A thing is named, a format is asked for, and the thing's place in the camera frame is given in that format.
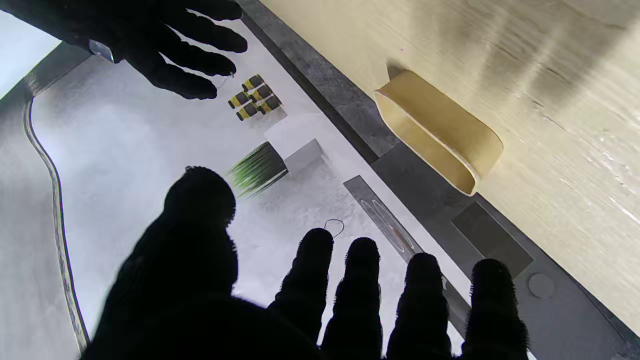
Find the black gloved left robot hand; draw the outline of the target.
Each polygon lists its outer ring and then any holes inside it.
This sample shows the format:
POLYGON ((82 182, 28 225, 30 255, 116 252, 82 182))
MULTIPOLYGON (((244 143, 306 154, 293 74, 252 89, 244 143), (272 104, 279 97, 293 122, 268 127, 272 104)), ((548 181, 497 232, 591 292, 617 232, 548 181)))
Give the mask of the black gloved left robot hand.
MULTIPOLYGON (((312 228, 274 301, 233 296, 238 256, 227 233, 236 199, 215 171, 189 166, 161 214, 124 260, 80 360, 381 360, 380 254, 368 237, 346 253, 333 316, 317 345, 334 239, 312 228)), ((528 360, 528 331, 510 272, 483 259, 471 274, 461 355, 447 334, 450 310, 435 256, 407 265, 387 360, 528 360)))

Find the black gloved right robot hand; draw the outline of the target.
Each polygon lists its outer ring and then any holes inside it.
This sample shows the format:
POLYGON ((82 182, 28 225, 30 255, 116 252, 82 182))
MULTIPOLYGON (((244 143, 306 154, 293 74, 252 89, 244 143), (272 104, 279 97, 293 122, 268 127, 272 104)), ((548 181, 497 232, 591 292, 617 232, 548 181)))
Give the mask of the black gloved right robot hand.
POLYGON ((244 53, 247 40, 220 21, 242 18, 233 0, 3 0, 1 9, 64 43, 110 49, 153 86, 187 100, 212 100, 210 76, 237 69, 224 51, 244 53))

